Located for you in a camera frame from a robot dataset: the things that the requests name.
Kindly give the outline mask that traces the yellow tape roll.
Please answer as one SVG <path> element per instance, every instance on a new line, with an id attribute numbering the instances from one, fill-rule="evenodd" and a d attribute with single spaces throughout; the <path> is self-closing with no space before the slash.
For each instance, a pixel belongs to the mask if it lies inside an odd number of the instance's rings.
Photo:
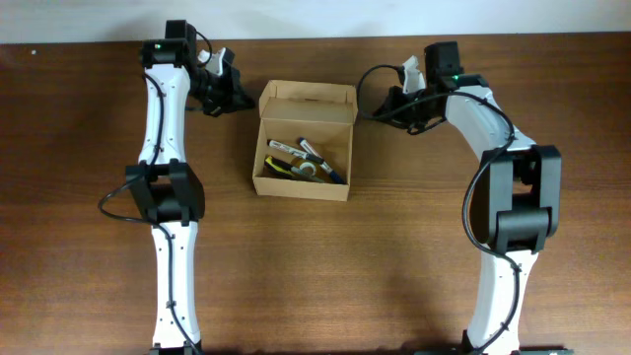
<path id="1" fill-rule="evenodd" d="M 309 161 L 302 162 L 300 164 L 300 170 L 311 177 L 314 177 L 317 173 L 316 165 Z"/>

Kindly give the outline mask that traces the brown cardboard box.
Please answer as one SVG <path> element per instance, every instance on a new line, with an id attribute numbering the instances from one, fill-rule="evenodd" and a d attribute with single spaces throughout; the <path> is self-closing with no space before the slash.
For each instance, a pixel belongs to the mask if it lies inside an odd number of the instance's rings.
<path id="1" fill-rule="evenodd" d="M 345 201 L 351 182 L 356 89 L 271 80 L 259 97 L 252 171 L 259 195 Z"/>

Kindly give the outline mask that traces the black capped whiteboard marker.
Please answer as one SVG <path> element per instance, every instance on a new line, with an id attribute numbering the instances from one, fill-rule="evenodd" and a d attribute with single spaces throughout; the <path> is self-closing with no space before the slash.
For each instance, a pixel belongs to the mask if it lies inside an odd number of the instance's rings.
<path id="1" fill-rule="evenodd" d="M 276 150 L 288 153 L 290 155 L 293 155 L 295 157 L 310 161 L 312 163 L 321 165 L 324 162 L 324 159 L 320 156 L 308 153 L 306 151 L 294 148 L 292 146 L 289 146 L 287 144 L 278 142 L 276 140 L 269 140 L 268 141 L 268 146 L 271 148 L 274 148 Z"/>

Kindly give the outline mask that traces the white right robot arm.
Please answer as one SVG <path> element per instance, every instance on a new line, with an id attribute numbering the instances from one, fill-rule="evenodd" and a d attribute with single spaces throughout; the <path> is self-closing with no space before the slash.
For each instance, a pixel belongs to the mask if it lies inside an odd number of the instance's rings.
<path id="1" fill-rule="evenodd" d="M 467 74 L 454 41 L 395 68 L 399 83 L 370 114 L 410 135 L 449 123 L 479 161 L 465 192 L 464 232 L 481 253 L 473 316 L 455 354 L 520 354 L 519 322 L 531 271 L 558 229 L 562 157 L 519 131 L 488 82 Z"/>

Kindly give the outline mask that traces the dark grey ballpoint pen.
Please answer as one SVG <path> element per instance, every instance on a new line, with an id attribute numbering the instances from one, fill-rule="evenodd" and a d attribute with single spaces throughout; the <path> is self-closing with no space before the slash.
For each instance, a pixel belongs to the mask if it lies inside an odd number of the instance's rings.
<path id="1" fill-rule="evenodd" d="M 311 176 L 311 175 L 305 173 L 304 171 L 300 170 L 299 168 L 297 168 L 297 167 L 295 167 L 295 166 L 293 166 L 293 165 L 291 165 L 289 163 L 286 163 L 284 161 L 281 161 L 281 160 L 279 160 L 277 158 L 268 157 L 266 159 L 266 161 L 268 163 L 270 163 L 274 167 L 280 168 L 281 170 L 284 170 L 284 171 L 288 171 L 288 172 L 290 172 L 290 173 L 292 173 L 294 175 L 300 176 L 300 177 L 305 178 L 307 180 L 314 181 L 314 182 L 319 182 L 319 183 L 324 183 L 323 179 L 321 179 L 319 177 L 316 177 L 316 176 Z"/>

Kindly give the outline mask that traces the yellow highlighter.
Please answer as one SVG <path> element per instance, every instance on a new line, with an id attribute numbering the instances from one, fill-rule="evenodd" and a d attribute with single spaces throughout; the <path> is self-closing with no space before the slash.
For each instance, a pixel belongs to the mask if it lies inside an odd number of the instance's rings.
<path id="1" fill-rule="evenodd" d="M 273 156 L 267 156 L 264 160 L 264 166 L 267 168 L 272 174 L 286 179 L 294 179 L 296 176 L 294 175 L 292 169 L 293 166 L 287 162 L 279 160 Z"/>

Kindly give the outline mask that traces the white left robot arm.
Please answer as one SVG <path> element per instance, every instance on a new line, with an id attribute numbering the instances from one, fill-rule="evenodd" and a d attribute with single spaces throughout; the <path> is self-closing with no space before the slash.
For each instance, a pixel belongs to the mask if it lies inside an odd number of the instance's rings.
<path id="1" fill-rule="evenodd" d="M 217 117 L 252 109 L 228 48 L 198 50 L 201 37 L 186 20 L 169 20 L 162 39 L 142 43 L 140 62 L 148 94 L 146 130 L 136 164 L 126 167 L 140 220 L 151 228 L 157 257 L 157 319 L 153 354 L 199 354 L 194 301 L 194 247 L 205 213 L 204 188 L 185 154 L 189 99 Z"/>

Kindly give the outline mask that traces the blue capped whiteboard marker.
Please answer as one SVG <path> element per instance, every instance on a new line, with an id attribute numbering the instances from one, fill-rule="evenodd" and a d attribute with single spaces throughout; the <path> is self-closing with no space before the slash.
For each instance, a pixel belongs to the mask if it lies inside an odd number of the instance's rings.
<path id="1" fill-rule="evenodd" d="M 309 154 L 320 159 L 320 167 L 328 174 L 330 179 L 336 184 L 345 184 L 345 180 L 333 169 L 332 166 L 315 150 L 315 148 L 304 137 L 298 139 L 299 145 Z"/>

